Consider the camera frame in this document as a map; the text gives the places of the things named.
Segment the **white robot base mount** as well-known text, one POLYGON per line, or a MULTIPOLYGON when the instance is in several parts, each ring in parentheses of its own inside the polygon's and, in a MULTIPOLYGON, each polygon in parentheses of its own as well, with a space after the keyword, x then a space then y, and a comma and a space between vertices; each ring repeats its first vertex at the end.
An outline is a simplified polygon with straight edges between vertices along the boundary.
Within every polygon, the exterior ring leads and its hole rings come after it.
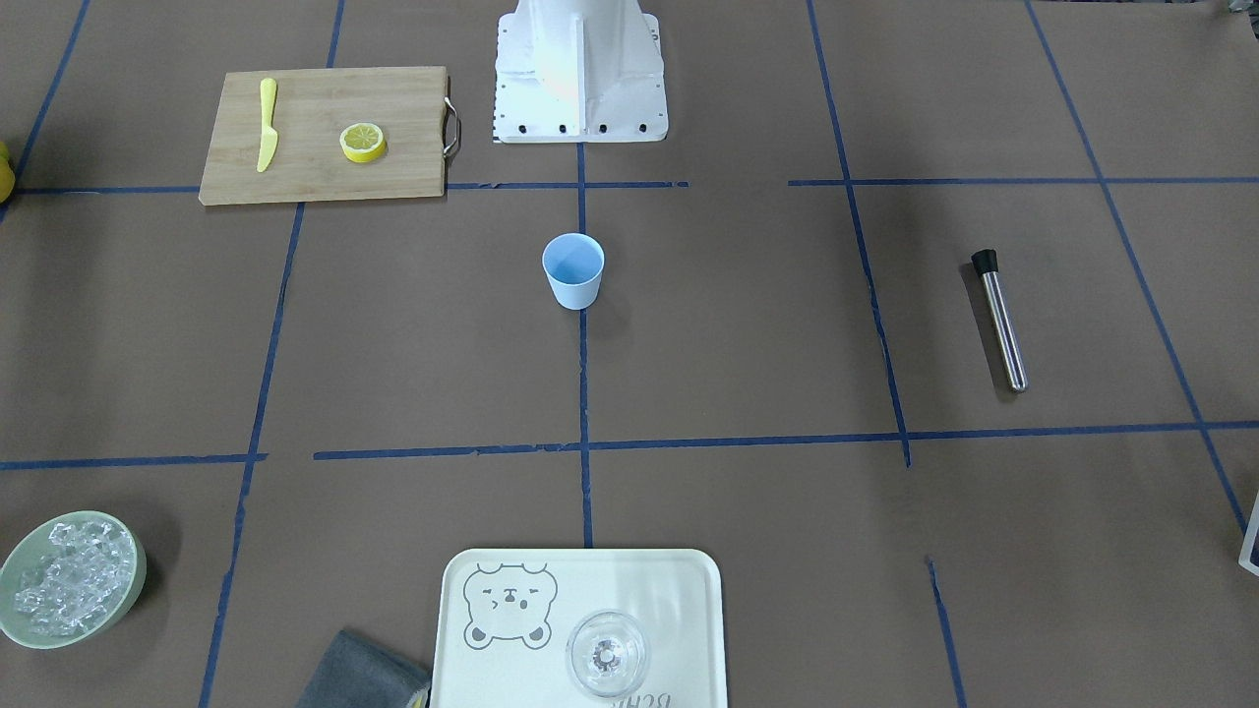
POLYGON ((667 139, 660 24, 640 3, 520 1, 496 39, 496 144, 667 139))

